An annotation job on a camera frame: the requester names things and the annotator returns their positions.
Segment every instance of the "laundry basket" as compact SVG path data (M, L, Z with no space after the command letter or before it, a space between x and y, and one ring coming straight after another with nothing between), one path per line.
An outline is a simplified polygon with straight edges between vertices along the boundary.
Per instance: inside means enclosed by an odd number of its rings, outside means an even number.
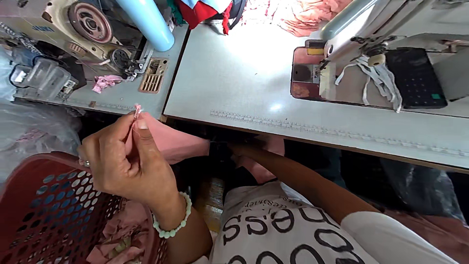
M96 191L77 160L38 154L12 172L0 194L0 264L86 263L121 197ZM147 241L143 263L163 263L165 240L150 229Z

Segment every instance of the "plastic bag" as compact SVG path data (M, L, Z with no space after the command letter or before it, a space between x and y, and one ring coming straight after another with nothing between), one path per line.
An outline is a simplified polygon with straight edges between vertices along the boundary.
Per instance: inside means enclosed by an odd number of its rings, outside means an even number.
M77 155L79 118L64 107L0 99L0 186L20 162L34 154Z
M11 85L8 80L14 65L10 65L10 56L5 49L0 47L0 99L13 101L13 94L16 93L16 87Z
M394 191L413 211L466 222L445 171L384 158L381 165Z

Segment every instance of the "fingernail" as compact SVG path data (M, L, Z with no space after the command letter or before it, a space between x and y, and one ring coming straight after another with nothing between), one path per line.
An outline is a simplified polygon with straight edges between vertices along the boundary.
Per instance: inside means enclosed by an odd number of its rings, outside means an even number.
M146 125L146 122L143 119L137 120L137 126L140 129L148 129L148 126Z

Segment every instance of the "beaded bracelet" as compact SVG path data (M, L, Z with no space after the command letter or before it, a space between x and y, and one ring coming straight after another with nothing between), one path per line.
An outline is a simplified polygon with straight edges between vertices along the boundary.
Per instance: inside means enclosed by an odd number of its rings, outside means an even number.
M153 227L156 229L156 231L158 231L159 233L159 237L160 238L169 238L169 237L174 237L176 235L176 232L179 231L179 229L183 228L186 226L186 221L187 221L187 218L189 217L190 215L190 208L192 206L192 202L190 201L190 198L189 198L189 195L183 193L183 192L179 192L185 199L186 199L186 203L187 203L187 206L186 206L186 216L184 217L184 220L181 221L181 223L179 224L179 226L171 231L164 231L164 230L161 230L160 227L159 227L159 223L158 221L156 220L155 218L155 215L153 215Z

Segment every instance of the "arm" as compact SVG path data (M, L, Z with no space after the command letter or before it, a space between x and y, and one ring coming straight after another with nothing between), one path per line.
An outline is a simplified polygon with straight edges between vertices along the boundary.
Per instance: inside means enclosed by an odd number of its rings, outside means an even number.
M81 159L90 162L94 187L148 204L160 228L170 231L181 223L186 214L186 201L179 194L173 170L155 145L145 121L135 126L133 113L85 138L78 148ZM130 129L135 142L126 154L125 141ZM212 247L207 225L194 208L173 238L167 239L168 262L185 264L196 261Z
M236 145L231 149L236 155L249 157L262 165L312 204L324 209L339 224L353 212L379 212L353 193L291 159L251 146Z

